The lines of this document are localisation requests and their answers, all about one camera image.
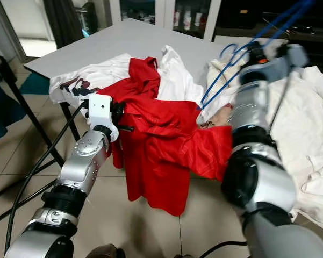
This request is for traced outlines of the red polo shirt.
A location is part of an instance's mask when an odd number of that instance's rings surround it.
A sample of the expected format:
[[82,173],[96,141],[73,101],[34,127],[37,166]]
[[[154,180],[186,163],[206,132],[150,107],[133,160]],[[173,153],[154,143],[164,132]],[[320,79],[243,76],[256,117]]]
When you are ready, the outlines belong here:
[[114,165],[125,171],[128,198],[144,197],[172,216],[185,211],[191,174],[222,180],[232,152],[232,128],[202,128],[191,101],[127,97],[113,145]]

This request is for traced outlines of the crumpled red shirt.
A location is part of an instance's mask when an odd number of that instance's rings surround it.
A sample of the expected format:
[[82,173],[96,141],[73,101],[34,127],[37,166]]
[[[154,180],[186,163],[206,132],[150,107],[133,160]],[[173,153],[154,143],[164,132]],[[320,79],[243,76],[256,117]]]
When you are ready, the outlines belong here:
[[157,59],[154,57],[130,58],[129,77],[113,83],[107,88],[100,89],[97,93],[110,96],[113,101],[118,103],[126,102],[129,99],[153,100],[158,96],[160,86],[157,68]]

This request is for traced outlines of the cream crumpled garment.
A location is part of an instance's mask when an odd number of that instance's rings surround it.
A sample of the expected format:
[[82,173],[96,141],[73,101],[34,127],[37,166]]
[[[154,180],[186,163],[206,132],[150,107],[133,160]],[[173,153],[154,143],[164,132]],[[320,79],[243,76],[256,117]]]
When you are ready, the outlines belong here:
[[240,66],[244,61],[238,61],[235,66],[229,67],[222,75],[220,72],[227,66],[228,58],[213,59],[208,62],[208,70],[206,74],[206,98],[202,101],[206,107],[204,110],[216,109],[227,103],[233,103],[235,92],[240,86],[237,78],[232,79],[228,86],[223,88],[224,84],[238,73]]

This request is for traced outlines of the black speaker box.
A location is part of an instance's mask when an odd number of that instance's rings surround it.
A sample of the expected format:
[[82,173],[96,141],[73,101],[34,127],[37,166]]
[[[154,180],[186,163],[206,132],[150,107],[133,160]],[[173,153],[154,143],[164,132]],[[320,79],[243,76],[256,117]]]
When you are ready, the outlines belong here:
[[252,29],[261,14],[256,0],[221,0],[217,25],[222,28]]

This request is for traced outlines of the white T-shirt red black print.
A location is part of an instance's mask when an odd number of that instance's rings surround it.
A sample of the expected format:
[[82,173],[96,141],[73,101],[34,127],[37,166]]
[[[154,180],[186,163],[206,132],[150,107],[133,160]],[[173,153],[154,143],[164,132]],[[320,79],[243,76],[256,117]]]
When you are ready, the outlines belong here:
[[129,78],[131,58],[124,53],[99,64],[91,64],[53,77],[49,81],[49,98],[53,103],[68,103],[76,108],[88,95]]

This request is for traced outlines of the beige pink printed garment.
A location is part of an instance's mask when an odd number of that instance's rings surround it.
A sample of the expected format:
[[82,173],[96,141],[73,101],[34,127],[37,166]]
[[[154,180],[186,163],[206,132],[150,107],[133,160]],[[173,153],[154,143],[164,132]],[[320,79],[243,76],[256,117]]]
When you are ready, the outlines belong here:
[[203,123],[199,124],[200,128],[222,127],[227,126],[233,110],[233,105],[227,104],[222,106],[216,113]]

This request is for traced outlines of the white table black legs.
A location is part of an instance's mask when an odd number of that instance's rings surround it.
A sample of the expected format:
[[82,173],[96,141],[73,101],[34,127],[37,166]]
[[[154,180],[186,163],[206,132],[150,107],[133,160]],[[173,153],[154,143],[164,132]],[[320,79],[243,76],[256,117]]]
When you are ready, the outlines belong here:
[[165,45],[178,52],[196,83],[206,86],[208,62],[227,58],[222,45],[127,19],[73,44],[26,64],[26,69],[53,78],[85,66],[98,64],[119,54],[156,56]]

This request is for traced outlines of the blue denim jeans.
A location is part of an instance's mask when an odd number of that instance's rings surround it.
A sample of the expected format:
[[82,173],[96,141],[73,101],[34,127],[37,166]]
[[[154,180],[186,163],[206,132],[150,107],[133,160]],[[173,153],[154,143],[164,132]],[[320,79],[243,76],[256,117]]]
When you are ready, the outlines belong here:
[[19,103],[0,87],[0,138],[7,134],[7,127],[19,122],[25,115]]

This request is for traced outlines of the chrome and black clothes rack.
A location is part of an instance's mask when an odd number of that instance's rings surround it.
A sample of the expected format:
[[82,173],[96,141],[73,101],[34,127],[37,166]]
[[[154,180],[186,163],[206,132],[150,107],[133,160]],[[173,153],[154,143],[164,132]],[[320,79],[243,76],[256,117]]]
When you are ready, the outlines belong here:
[[36,131],[39,133],[39,135],[47,145],[47,151],[42,155],[41,158],[39,158],[38,162],[36,162],[36,164],[28,174],[25,174],[20,180],[11,183],[9,186],[4,187],[4,189],[0,191],[1,196],[11,191],[14,187],[20,186],[20,189],[16,194],[16,198],[14,199],[13,206],[8,211],[0,214],[0,221],[8,217],[8,229],[10,231],[13,228],[13,222],[17,210],[25,204],[28,204],[30,201],[36,199],[36,197],[41,197],[44,192],[50,190],[56,185],[56,180],[53,180],[52,182],[41,187],[41,189],[39,189],[38,191],[32,193],[30,196],[21,199],[21,196],[27,189],[27,186],[29,185],[31,179],[33,179],[35,175],[39,174],[44,169],[48,169],[48,167],[50,167],[52,164],[58,164],[62,166],[64,164],[64,159],[63,157],[61,157],[61,154],[55,149],[56,142],[52,142],[48,137],[43,126],[38,121],[38,118],[34,115],[24,96],[22,96],[22,93],[19,91],[18,86],[16,85],[17,77],[11,69],[9,62],[4,58],[2,52],[0,52],[0,78],[6,81],[9,89],[16,97],[17,103],[19,103],[21,108],[26,113],[26,116],[30,119],[33,127],[36,129]]

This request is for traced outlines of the teal floor mat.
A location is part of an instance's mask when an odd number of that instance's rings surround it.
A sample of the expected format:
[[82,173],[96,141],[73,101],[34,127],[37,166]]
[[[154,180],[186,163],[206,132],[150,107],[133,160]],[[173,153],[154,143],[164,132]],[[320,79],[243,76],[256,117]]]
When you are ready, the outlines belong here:
[[20,92],[22,94],[30,94],[30,95],[42,95],[41,93],[41,76],[36,75],[34,73],[30,73],[29,76],[23,81],[20,86]]

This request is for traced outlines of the large white garment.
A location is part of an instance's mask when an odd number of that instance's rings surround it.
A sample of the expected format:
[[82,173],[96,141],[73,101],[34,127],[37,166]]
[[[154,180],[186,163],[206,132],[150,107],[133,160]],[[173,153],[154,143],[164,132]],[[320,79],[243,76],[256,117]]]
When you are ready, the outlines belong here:
[[271,136],[296,183],[291,212],[323,229],[323,73],[316,66],[297,69],[268,88]]

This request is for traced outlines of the white glass door cabinet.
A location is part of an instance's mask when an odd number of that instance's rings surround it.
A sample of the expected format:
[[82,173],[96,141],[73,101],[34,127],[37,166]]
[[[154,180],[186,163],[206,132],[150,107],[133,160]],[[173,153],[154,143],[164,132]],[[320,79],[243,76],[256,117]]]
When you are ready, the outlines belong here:
[[222,0],[108,0],[112,24],[136,19],[210,41]]

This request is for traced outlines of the grey curtain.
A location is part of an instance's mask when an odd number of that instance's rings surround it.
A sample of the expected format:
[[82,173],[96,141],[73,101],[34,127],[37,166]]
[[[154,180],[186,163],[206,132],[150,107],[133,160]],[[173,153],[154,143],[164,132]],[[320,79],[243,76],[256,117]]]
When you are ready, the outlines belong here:
[[56,49],[84,38],[72,0],[43,0]]

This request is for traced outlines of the dark left robot foot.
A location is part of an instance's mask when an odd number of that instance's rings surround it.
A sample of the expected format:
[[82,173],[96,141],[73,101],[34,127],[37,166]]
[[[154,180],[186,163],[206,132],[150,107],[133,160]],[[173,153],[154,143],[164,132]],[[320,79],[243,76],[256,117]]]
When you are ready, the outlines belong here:
[[114,244],[105,244],[92,249],[85,258],[125,258],[125,252]]

